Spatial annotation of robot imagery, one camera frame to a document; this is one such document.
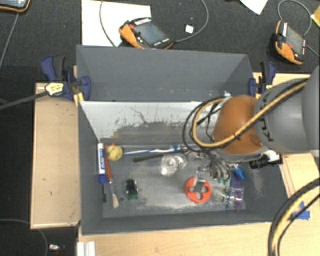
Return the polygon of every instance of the blue marker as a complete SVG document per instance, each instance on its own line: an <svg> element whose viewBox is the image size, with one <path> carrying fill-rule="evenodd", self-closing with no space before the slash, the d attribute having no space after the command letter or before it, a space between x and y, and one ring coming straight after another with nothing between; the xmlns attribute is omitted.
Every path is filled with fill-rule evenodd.
<svg viewBox="0 0 320 256"><path fill-rule="evenodd" d="M99 182L101 184L105 184L107 182L107 179L106 179L106 171L105 171L104 144L98 143L97 148L98 148Z"/></svg>
<svg viewBox="0 0 320 256"><path fill-rule="evenodd" d="M234 170L233 170L234 174L238 176L238 178L242 181L244 181L246 179L244 171L237 166Z"/></svg>
<svg viewBox="0 0 320 256"><path fill-rule="evenodd" d="M138 154L147 154L147 153L175 153L180 150L185 150L186 147L180 147L180 145L172 145L169 148L166 149L160 149L160 148L149 148L144 150L135 150L135 151L129 151L124 152L123 156L134 156Z"/></svg>

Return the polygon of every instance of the green object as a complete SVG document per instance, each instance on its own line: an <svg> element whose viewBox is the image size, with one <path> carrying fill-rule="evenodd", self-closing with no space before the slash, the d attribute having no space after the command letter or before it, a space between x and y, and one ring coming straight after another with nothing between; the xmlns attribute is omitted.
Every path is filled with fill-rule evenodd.
<svg viewBox="0 0 320 256"><path fill-rule="evenodd" d="M125 182L125 187L126 193L128 195L128 200L138 199L138 188L134 179L128 179Z"/></svg>

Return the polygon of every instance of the small ball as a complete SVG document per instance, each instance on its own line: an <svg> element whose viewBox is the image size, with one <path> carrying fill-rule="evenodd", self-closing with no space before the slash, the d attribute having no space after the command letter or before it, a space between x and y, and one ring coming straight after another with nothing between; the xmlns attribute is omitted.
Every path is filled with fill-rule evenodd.
<svg viewBox="0 0 320 256"><path fill-rule="evenodd" d="M107 147L106 151L108 152L108 159L110 161L118 161L123 154L123 150L120 146L114 144Z"/></svg>

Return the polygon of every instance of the yellow cable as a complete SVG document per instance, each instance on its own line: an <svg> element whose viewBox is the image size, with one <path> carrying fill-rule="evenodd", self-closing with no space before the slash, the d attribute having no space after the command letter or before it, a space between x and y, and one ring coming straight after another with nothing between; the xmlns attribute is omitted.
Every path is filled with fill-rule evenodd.
<svg viewBox="0 0 320 256"><path fill-rule="evenodd" d="M279 220L278 225L274 229L273 237L272 237L272 249L275 249L278 245L278 240L284 230L284 227L286 225L286 222L289 220L290 216L294 212L295 209L298 208L299 204L304 201L304 199L310 195L311 191L314 191L315 189L319 189L318 186L314 187L312 190L309 190L305 194L302 194L300 197L298 197L293 204L290 206L290 208L284 213L282 218Z"/></svg>
<svg viewBox="0 0 320 256"><path fill-rule="evenodd" d="M284 93L282 93L281 95L279 95L278 97L276 97L275 99L273 99L269 104L267 104L263 109L261 109L258 113L256 113L247 123L245 123L240 129L238 129L234 134L232 134L231 136L229 136L228 138L225 138L223 140L220 140L218 142L214 142L214 143L205 143L202 142L201 140L198 139L197 137L197 122L199 119L200 114L209 106L221 102L221 99L215 99L213 101L208 102L207 104L205 104L204 106L202 106L195 114L193 122L192 122L192 137L193 140L201 147L203 148L216 148L222 145L225 145L229 142L231 142L232 140L234 140L236 137L238 137L245 129L247 129L252 123L254 123L258 118L260 118L262 115L264 115L270 108L272 108L274 105L276 105L277 103L279 103L280 101L282 101L285 97L295 93L296 91L300 90L301 88L303 88L305 86L305 82L295 86L294 88L291 88L287 91L285 91Z"/></svg>

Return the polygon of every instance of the white sheet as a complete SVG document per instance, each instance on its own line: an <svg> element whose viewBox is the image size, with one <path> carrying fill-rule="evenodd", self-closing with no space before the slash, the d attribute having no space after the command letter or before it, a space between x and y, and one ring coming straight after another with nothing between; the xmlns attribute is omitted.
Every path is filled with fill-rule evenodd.
<svg viewBox="0 0 320 256"><path fill-rule="evenodd" d="M101 1L82 0L82 44L86 46L112 46L100 25L99 8ZM104 2L101 19L105 31L113 43L121 43L118 29L126 21L151 17L148 5Z"/></svg>
<svg viewBox="0 0 320 256"><path fill-rule="evenodd" d="M268 0L240 0L246 7L256 14L261 14Z"/></svg>

